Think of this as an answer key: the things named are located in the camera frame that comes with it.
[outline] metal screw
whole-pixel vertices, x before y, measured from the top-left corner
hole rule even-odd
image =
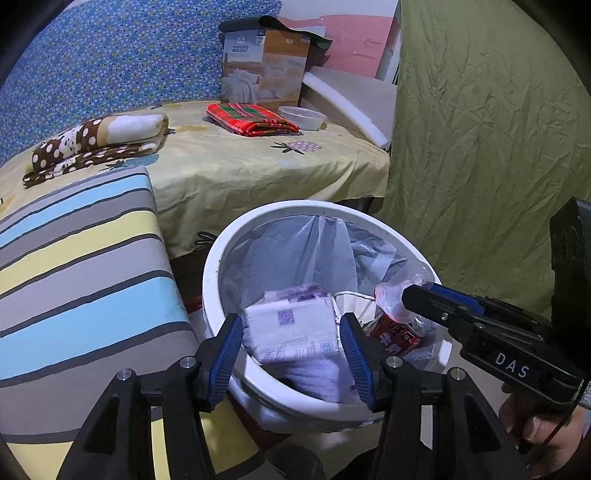
[[[117,372],[117,380],[121,380],[122,382],[124,382],[129,377],[131,377],[132,374],[133,371],[130,368],[124,368],[123,370],[119,370]]]
[[[392,367],[392,368],[401,367],[403,363],[404,362],[402,361],[402,359],[399,356],[389,356],[386,359],[386,365],[388,365],[389,367]]]
[[[458,367],[452,368],[449,374],[454,380],[464,380],[466,378],[466,371]]]
[[[193,356],[186,356],[184,358],[181,358],[181,360],[179,362],[180,366],[183,368],[191,368],[196,363],[197,363],[197,360],[195,360],[195,357],[193,357]]]

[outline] white trash bin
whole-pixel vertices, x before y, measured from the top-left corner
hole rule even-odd
[[[207,256],[203,274],[203,317],[207,335],[217,334],[227,314],[222,307],[220,269],[228,254],[251,230],[272,220],[291,216],[336,218],[356,225],[396,247],[406,259],[427,260],[402,235],[369,215],[330,202],[295,200],[278,202],[254,209],[232,222],[219,235]],[[433,271],[436,281],[440,283]],[[447,330],[438,327],[431,357],[426,369],[443,372],[452,350]],[[242,407],[265,430],[295,433],[304,429],[338,432],[379,421],[383,414],[374,414],[364,404],[329,403],[309,397],[287,387],[264,371],[241,348],[229,389]]]

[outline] white tissue pack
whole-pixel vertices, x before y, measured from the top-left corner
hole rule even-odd
[[[245,309],[245,317],[252,354],[262,364],[339,351],[332,298],[321,291],[267,292]]]

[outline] pink wall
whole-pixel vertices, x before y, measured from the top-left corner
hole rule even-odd
[[[307,20],[279,16],[279,20],[288,27],[326,27],[326,38],[333,43],[323,66],[366,77],[375,77],[392,26],[392,17],[377,15],[323,15]]]

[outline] cardboard box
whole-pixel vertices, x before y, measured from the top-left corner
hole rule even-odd
[[[305,34],[258,29],[227,32],[222,103],[254,103],[272,111],[297,106],[310,47]]]

